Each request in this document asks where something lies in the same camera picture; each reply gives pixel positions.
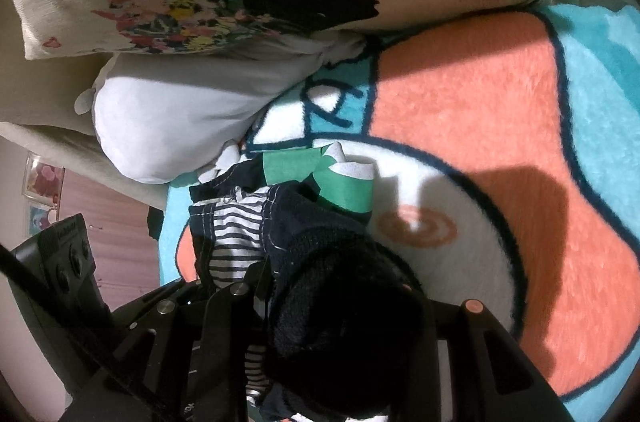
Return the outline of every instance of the white wall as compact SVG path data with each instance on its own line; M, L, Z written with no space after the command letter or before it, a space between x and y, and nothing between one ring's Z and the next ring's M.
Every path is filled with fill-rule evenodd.
M26 238L22 179L27 151L0 137L0 243L12 249ZM54 422L65 407L65 389L40 352L9 283L0 274L0 371L15 396L40 422Z

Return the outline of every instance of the cabinet door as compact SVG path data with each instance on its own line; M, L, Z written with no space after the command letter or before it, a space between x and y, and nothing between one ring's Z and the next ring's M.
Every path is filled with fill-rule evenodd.
M160 284L158 243L148 235L148 206L72 171L65 172L60 219L82 213L95 278L111 310Z

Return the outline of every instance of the silver rivet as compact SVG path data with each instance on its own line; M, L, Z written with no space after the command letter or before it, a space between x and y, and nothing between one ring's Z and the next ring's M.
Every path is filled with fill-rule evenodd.
M175 309L175 303L170 299L163 299L160 303L158 303L158 312L161 314L170 314Z
M479 314L484 310L484 305L477 299L470 299L465 303L465 308L473 314Z
M244 296L249 292L249 290L249 285L247 285L246 283L234 283L229 289L231 294L233 294L234 296Z

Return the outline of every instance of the picture frame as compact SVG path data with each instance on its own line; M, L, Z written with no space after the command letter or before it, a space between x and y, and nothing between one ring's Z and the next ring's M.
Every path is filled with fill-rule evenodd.
M58 209L53 206L27 201L26 235L31 238L58 220Z
M64 177L64 168L50 164L40 155L30 152L24 171L22 194L34 202L57 208Z

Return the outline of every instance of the black strap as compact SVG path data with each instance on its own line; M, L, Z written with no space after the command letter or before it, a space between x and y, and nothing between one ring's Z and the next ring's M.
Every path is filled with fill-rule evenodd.
M34 303L56 320L66 334L125 391L148 407L162 422L184 422L153 391L135 379L132 373L113 357L100 339L52 294L12 253L0 245L0 272L13 281Z

